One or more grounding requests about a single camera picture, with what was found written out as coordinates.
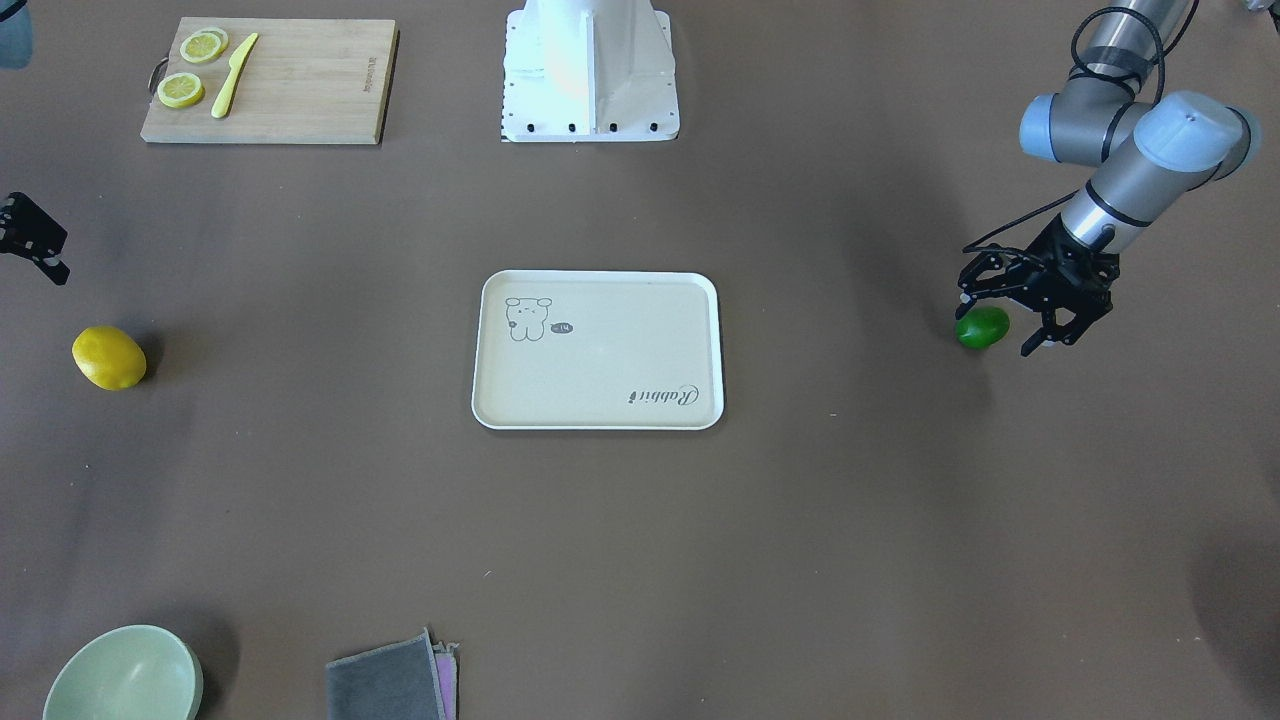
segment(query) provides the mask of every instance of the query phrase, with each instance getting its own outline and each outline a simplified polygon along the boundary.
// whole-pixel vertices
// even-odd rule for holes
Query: silver robotic arm
[[[1061,211],[1025,249],[982,245],[1032,213],[965,247],[977,256],[960,273],[963,318],[977,301],[1009,297],[1037,311],[1042,327],[1023,345],[1071,345],[1111,310],[1120,252],[1184,192],[1224,178],[1257,151],[1261,129],[1244,110],[1196,92],[1164,97],[1164,59],[1187,0],[1124,0],[1089,15],[1071,41],[1075,64],[1062,92],[1042,95],[1023,117],[1030,154],[1097,167],[1079,191],[1039,211]],[[1183,23],[1185,29],[1192,6]],[[1083,51],[1084,27],[1100,19]],[[1152,69],[1156,101],[1137,102]]]

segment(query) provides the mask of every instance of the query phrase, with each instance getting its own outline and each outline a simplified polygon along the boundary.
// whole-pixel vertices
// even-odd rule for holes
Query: knife
[[[225,118],[227,111],[232,106],[232,96],[236,95],[236,83],[239,81],[239,72],[244,67],[244,58],[248,58],[248,51],[253,49],[253,44],[257,42],[257,33],[252,33],[244,38],[244,42],[239,44],[239,47],[232,53],[227,64],[230,65],[232,72],[227,76],[227,82],[223,83],[223,88],[218,91],[218,97],[214,100],[214,109],[210,113],[215,118]]]

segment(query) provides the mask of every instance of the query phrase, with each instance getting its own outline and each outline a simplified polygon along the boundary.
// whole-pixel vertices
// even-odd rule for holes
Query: white metal bracket
[[[507,17],[502,138],[640,142],[680,133],[671,18],[649,0],[527,0]]]

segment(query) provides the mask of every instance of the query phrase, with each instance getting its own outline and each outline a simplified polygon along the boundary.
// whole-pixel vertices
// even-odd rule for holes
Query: tray rim
[[[476,386],[480,379],[480,348],[484,338],[485,323],[485,297],[488,297],[489,287],[494,282],[500,282],[503,277],[513,274],[545,274],[545,275],[558,275],[563,279],[572,279],[572,277],[596,277],[613,275],[617,279],[623,279],[620,275],[639,275],[652,278],[654,275],[664,275],[668,278],[684,277],[689,278],[694,284],[707,293],[708,300],[708,328],[709,340],[712,342],[712,418],[705,423],[690,424],[690,425],[612,425],[612,424],[593,424],[593,425],[527,425],[527,424],[504,424],[495,423],[485,419],[480,413],[480,407],[476,404]],[[717,423],[724,415],[724,363],[723,363],[723,348],[721,347],[721,329],[719,329],[719,292],[716,290],[716,283],[710,281],[707,275],[694,272],[678,272],[678,270],[554,270],[554,269],[524,269],[524,268],[507,268],[498,270],[485,279],[484,286],[480,290],[480,318],[476,323],[476,348],[475,348],[475,363],[472,365],[471,373],[471,415],[477,423],[489,428],[490,430],[671,430],[671,432],[691,432],[691,430],[705,430]]]

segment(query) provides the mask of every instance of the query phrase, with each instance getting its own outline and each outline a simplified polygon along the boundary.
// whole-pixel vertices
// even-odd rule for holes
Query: blue joint cap
[[[1258,149],[1262,147],[1262,123],[1253,117],[1253,113],[1243,109],[1228,105],[1228,109],[1235,110],[1242,118],[1244,118],[1244,124],[1249,126],[1249,149],[1244,154],[1244,159],[1240,160],[1240,165],[1236,169],[1243,168],[1249,164],[1249,160],[1258,154]]]
[[[1053,137],[1050,133],[1050,115],[1053,111],[1053,99],[1057,94],[1046,94],[1032,100],[1023,113],[1023,124],[1018,128],[1018,141],[1023,152],[1044,160],[1059,161],[1053,155]]]
[[[1148,160],[1175,173],[1217,165],[1244,136],[1240,117],[1198,92],[1166,96],[1138,120],[1133,141]]]

